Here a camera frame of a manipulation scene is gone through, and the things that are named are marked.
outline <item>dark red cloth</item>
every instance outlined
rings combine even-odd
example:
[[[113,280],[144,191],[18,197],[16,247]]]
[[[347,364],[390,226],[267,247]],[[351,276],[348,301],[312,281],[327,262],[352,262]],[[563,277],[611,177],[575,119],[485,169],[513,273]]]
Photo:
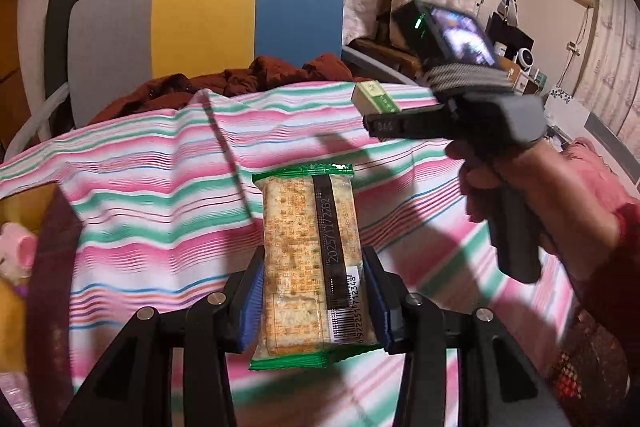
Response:
[[[24,352],[41,427],[55,427],[74,396],[69,303],[82,221],[59,187],[43,217],[27,293]]]
[[[562,155],[620,224],[619,247],[579,289],[580,301],[618,339],[631,373],[640,375],[640,201],[627,193],[589,139],[576,139]]]
[[[225,70],[193,78],[181,73],[155,78],[130,95],[110,103],[90,123],[155,109],[181,109],[201,89],[210,89],[224,96],[237,96],[308,80],[359,82],[368,78],[354,77],[349,68],[331,53],[320,55],[299,70],[279,58],[257,57],[245,70]]]

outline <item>wooden cabinet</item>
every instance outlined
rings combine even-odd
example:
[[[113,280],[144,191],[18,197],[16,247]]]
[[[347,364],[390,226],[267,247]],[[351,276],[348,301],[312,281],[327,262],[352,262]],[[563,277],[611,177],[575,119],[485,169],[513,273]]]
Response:
[[[31,116],[20,74],[17,12],[18,0],[0,0],[0,142],[5,149]]]

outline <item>chair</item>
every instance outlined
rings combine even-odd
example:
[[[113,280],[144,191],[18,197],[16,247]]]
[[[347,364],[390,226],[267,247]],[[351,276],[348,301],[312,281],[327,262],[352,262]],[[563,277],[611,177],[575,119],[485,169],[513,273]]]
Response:
[[[341,42],[342,0],[49,0],[47,100],[18,131],[5,160],[56,110],[54,136],[87,125],[152,78],[247,68],[258,55],[300,67],[331,52],[382,82],[415,84]],[[65,106],[68,121],[61,124]]]

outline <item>hand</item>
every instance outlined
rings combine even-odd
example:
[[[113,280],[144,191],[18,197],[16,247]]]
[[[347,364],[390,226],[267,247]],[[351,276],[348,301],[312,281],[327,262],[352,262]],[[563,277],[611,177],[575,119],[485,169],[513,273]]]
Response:
[[[466,211],[473,222],[483,221],[487,215],[478,189],[497,187],[501,181],[475,158],[465,142],[450,143],[446,153],[465,160],[460,169],[460,190],[467,197]],[[617,218],[598,203],[565,159],[544,140],[496,158],[493,166],[538,214],[558,248],[552,253],[559,255],[572,278],[586,282],[618,245]],[[542,246],[552,250],[544,240]]]

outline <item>cable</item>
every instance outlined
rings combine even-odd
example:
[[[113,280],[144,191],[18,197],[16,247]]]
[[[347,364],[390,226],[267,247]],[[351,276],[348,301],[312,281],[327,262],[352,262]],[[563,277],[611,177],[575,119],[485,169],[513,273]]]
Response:
[[[569,51],[569,54],[571,56],[569,57],[569,59],[567,61],[566,67],[564,68],[564,71],[560,75],[560,80],[558,80],[558,83],[556,84],[556,87],[560,87],[561,86],[562,81],[564,80],[564,76],[566,75],[566,72],[569,71],[569,68],[571,67],[571,63],[573,62],[573,60],[575,58],[575,55],[577,54],[578,46],[584,40],[584,36],[587,33],[587,19],[589,18],[589,10],[590,9],[591,9],[591,6],[587,6],[587,9],[584,11],[584,16],[582,17],[582,24],[580,24],[580,29],[578,30],[578,37],[577,37],[577,39],[575,39],[575,49],[576,49],[576,51]]]

